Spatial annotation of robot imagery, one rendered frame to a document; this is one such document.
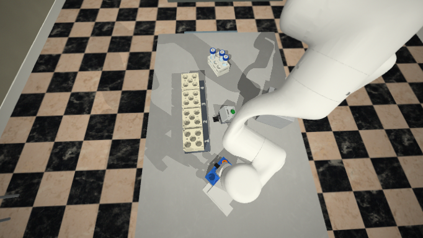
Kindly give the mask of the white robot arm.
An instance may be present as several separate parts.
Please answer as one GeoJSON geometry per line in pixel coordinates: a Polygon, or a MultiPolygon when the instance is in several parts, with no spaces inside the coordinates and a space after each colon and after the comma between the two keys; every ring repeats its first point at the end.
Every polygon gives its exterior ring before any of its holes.
{"type": "Polygon", "coordinates": [[[280,30],[308,45],[283,84],[246,102],[223,147],[245,163],[227,166],[202,189],[228,216],[232,200],[254,201],[285,163],[285,150],[244,123],[258,115],[318,120],[396,62],[396,52],[423,26],[423,0],[287,0],[280,30]]]}

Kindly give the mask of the cream bucket adapter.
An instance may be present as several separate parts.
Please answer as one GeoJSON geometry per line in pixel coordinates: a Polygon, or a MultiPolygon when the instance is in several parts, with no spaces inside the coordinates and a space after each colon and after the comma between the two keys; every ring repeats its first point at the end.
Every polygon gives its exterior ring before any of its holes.
{"type": "Polygon", "coordinates": [[[182,108],[201,108],[200,89],[182,90],[182,108]]]}
{"type": "Polygon", "coordinates": [[[200,89],[198,73],[181,74],[182,90],[200,89]]]}
{"type": "Polygon", "coordinates": [[[203,129],[201,108],[182,109],[182,127],[184,130],[203,129]]]}
{"type": "Polygon", "coordinates": [[[183,150],[185,152],[204,151],[202,128],[183,131],[183,150]]]}

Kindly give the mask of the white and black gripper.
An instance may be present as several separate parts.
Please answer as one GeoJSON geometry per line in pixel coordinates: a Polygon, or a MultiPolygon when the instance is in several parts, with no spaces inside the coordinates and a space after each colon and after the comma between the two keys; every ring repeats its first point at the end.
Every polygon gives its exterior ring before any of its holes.
{"type": "Polygon", "coordinates": [[[219,176],[219,178],[221,178],[221,173],[222,173],[222,171],[227,167],[227,166],[230,166],[231,164],[229,164],[229,163],[227,163],[227,162],[223,162],[221,165],[219,165],[219,164],[217,164],[217,163],[215,163],[215,167],[217,168],[216,169],[216,174],[219,176]]]}

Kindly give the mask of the white tube rack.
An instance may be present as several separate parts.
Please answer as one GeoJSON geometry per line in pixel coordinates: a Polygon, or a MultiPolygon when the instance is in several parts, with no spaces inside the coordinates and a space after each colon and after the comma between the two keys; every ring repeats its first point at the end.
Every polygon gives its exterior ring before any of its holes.
{"type": "Polygon", "coordinates": [[[214,60],[210,59],[210,56],[208,56],[208,65],[211,67],[211,69],[213,70],[213,72],[216,74],[217,77],[225,73],[228,73],[229,67],[230,67],[228,63],[227,63],[227,66],[223,66],[223,62],[219,61],[219,52],[215,53],[214,60]]]}

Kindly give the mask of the blue tube rack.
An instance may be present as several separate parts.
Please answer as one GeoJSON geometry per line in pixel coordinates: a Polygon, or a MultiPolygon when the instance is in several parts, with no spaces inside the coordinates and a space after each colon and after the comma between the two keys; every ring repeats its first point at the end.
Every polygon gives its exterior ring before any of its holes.
{"type": "MultiPolygon", "coordinates": [[[[222,159],[225,159],[224,157],[222,157],[222,159]]],[[[222,160],[221,159],[221,160],[222,160]]],[[[220,165],[221,160],[217,163],[220,165]]],[[[216,167],[214,166],[214,168],[212,168],[212,170],[205,176],[205,178],[212,184],[215,184],[216,180],[219,180],[219,176],[216,174],[216,167]]]]}

